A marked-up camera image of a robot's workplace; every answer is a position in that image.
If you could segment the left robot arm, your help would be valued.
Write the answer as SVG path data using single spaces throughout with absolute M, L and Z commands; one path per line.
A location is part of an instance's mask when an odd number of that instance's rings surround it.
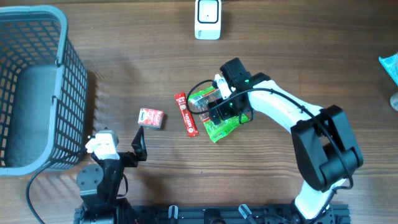
M 75 209 L 75 224 L 141 222 L 119 188 L 121 182 L 128 188 L 124 169 L 147 160 L 144 129 L 139 128 L 132 140 L 132 152 L 118 152 L 118 144 L 118 135 L 109 129 L 88 137 L 85 148 L 95 163 L 82 168 L 76 178 L 83 203 Z

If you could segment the red coffee stick sachet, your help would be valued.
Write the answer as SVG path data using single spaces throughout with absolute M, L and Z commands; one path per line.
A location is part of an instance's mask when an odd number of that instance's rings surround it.
M 180 92 L 174 95 L 175 101 L 178 104 L 178 108 L 181 112 L 183 122 L 185 124 L 187 134 L 189 137 L 195 137 L 199 135 L 195 122 L 193 120 L 191 112 L 187 109 L 187 101 L 184 92 Z

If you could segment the green lid jar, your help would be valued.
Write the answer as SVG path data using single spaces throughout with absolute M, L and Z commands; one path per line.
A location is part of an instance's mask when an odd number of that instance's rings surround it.
M 389 102 L 390 102 L 391 107 L 394 110 L 398 111 L 398 93 L 393 94 L 391 96 Z

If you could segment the teal tissue pack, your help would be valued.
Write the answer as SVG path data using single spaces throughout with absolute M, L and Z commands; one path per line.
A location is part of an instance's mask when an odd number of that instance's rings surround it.
M 384 67 L 389 76 L 392 78 L 394 83 L 398 85 L 397 53 L 386 58 L 379 57 L 379 62 Z

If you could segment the green candy bag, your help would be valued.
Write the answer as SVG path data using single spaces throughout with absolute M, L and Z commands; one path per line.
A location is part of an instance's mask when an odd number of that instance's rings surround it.
M 203 111 L 209 109 L 209 103 L 221 100 L 222 98 L 219 89 L 211 86 L 191 94 L 188 101 L 192 111 Z M 218 124 L 215 124 L 211 120 L 210 113 L 200 114 L 199 117 L 213 142 L 217 142 L 221 138 L 226 137 L 230 132 L 241 125 L 239 116 L 230 116 L 226 120 L 219 118 L 220 122 Z

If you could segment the red Kleenex tissue pack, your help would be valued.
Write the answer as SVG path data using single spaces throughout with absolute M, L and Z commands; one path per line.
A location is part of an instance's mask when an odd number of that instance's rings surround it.
M 163 117 L 164 112 L 161 110 L 141 108 L 137 123 L 140 126 L 160 129 L 162 126 Z

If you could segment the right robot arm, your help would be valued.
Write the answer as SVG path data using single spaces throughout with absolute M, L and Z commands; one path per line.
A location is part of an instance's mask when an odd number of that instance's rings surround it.
M 221 98 L 209 105 L 215 124 L 243 114 L 260 112 L 286 129 L 304 182 L 294 206 L 307 223 L 323 218 L 338 190 L 353 188 L 353 174 L 363 156 L 345 112 L 306 103 L 281 89 L 264 73 L 251 75 L 239 58 L 220 67 L 213 86 Z

